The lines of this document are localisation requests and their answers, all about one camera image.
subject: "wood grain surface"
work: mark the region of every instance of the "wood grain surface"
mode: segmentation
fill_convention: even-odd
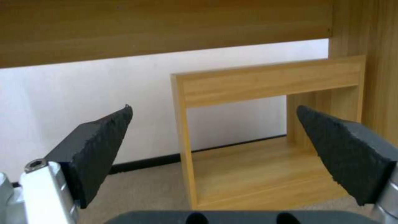
[[[2,0],[0,67],[328,38],[332,0]]]
[[[398,1],[334,0],[333,15],[329,57],[367,55],[362,122],[398,146]]]
[[[365,57],[314,60],[176,75],[187,108],[357,86]]]
[[[194,152],[200,210],[284,210],[346,195],[316,153],[286,137]]]

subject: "gray carpet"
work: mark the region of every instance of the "gray carpet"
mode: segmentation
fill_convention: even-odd
[[[174,163],[109,175],[87,209],[80,210],[79,224],[103,223],[132,210],[188,210],[181,164]],[[344,210],[369,215],[370,206],[359,207],[343,197],[300,209]]]

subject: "black plastic part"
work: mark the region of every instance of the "black plastic part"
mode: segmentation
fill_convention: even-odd
[[[70,193],[81,208],[94,199],[116,158],[133,117],[129,105],[79,125],[45,159],[61,165]]]
[[[188,223],[192,214],[196,216],[197,212],[184,211],[153,211],[153,212],[128,212],[119,215],[109,221],[107,224],[176,224]],[[236,211],[203,211],[197,216],[201,224],[208,221],[209,224],[377,224],[377,222],[361,216],[359,214],[343,211],[289,211],[287,213],[277,211],[264,212],[236,212]]]
[[[398,149],[367,127],[297,108],[297,116],[323,164],[358,205],[374,204],[398,161]]]

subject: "wooden shelf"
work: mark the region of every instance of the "wooden shelf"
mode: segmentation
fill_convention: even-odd
[[[291,209],[346,195],[312,151],[286,137],[192,154],[200,210]]]
[[[192,209],[291,209],[345,195],[296,116],[307,105],[361,121],[365,57],[172,75],[185,187]],[[188,108],[287,95],[287,136],[191,151]]]

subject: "black foam pad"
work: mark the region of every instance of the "black foam pad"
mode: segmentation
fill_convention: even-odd
[[[333,179],[358,205],[374,204],[398,160],[398,149],[367,127],[297,108],[297,116]]]
[[[129,105],[79,125],[45,159],[61,165],[70,193],[81,208],[94,199],[116,158],[133,117]]]

